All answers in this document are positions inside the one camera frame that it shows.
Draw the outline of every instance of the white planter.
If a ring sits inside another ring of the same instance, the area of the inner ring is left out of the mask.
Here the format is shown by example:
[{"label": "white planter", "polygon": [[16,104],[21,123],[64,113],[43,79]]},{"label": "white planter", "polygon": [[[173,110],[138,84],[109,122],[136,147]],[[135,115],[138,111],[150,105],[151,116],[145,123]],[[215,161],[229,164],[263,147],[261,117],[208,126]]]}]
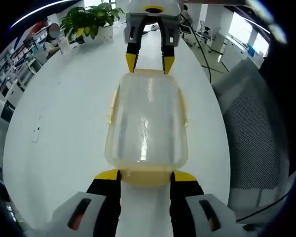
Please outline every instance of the white planter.
[{"label": "white planter", "polygon": [[92,39],[90,36],[84,37],[83,40],[86,44],[101,44],[113,39],[113,26],[100,27],[97,36]]}]

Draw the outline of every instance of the white round table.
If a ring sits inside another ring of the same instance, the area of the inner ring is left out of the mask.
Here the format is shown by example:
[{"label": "white round table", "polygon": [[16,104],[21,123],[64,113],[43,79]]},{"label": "white round table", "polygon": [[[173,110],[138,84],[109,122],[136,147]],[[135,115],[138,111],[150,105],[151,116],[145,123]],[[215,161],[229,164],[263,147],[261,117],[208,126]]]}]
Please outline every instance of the white round table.
[{"label": "white round table", "polygon": [[[44,226],[59,205],[85,192],[95,175],[113,168],[104,149],[112,96],[128,72],[122,30],[114,29],[113,43],[97,48],[79,45],[68,54],[55,54],[18,102],[5,141],[3,179],[32,228]],[[188,108],[188,161],[181,170],[194,175],[206,194],[227,204],[230,160],[218,102],[183,40],[175,57],[170,74]],[[136,68],[162,69],[159,31],[143,37]],[[34,143],[32,135],[38,126],[40,134]],[[133,191],[127,189],[122,197],[128,200]]]}]

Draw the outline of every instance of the office floor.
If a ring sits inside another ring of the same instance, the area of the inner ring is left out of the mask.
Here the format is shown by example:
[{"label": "office floor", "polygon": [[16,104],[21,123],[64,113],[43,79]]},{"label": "office floor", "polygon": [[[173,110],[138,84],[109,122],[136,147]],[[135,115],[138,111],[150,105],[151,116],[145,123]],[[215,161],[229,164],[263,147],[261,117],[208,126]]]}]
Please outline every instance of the office floor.
[{"label": "office floor", "polygon": [[[194,42],[196,42],[194,35],[185,35],[185,41],[192,43],[192,44]],[[209,72],[208,72],[208,68],[206,65],[204,55],[203,55],[201,49],[199,49],[197,46],[198,46],[198,44],[196,43],[192,47],[190,47],[190,49],[194,53],[195,57],[197,58],[197,60],[201,64],[201,66],[204,68],[205,73],[209,78]],[[201,46],[204,50],[205,57],[207,59],[207,62],[209,64],[209,67],[211,70],[212,83],[215,83],[215,82],[221,80],[223,78],[224,74],[226,74],[228,71],[225,68],[225,66],[220,62],[221,54],[213,52],[213,51],[209,53],[208,46],[202,42],[201,42]]]}]

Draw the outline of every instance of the clear plastic container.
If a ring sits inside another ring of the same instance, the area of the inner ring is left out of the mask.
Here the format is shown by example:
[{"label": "clear plastic container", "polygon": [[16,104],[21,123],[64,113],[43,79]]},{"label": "clear plastic container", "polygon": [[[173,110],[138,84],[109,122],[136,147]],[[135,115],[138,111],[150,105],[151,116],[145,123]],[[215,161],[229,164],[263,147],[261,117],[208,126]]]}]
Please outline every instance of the clear plastic container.
[{"label": "clear plastic container", "polygon": [[186,106],[174,78],[157,70],[125,74],[111,107],[107,161],[124,181],[168,182],[187,160]]}]

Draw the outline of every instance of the white robot part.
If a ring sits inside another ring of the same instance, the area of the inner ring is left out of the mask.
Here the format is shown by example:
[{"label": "white robot part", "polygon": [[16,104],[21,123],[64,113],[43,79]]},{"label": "white robot part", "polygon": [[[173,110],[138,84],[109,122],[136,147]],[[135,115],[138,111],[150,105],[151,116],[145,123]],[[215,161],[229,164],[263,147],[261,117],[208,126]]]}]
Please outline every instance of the white robot part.
[{"label": "white robot part", "polygon": [[131,14],[142,13],[150,16],[178,16],[181,12],[178,0],[130,0],[127,11]]}]

